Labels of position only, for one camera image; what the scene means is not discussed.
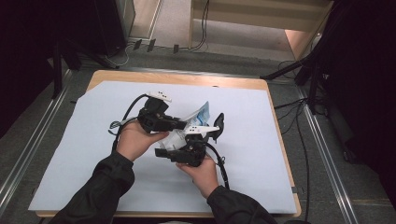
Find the black jacket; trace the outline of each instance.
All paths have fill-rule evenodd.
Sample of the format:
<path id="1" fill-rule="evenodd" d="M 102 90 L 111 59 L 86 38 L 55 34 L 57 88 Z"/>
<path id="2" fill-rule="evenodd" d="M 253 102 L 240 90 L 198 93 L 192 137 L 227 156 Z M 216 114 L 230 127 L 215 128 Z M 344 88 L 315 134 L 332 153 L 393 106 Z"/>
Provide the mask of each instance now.
<path id="1" fill-rule="evenodd" d="M 108 224 L 120 197 L 134 183 L 134 164 L 117 151 L 100 161 L 92 177 L 49 224 Z M 207 198 L 218 223 L 276 223 L 247 195 L 217 187 Z"/>

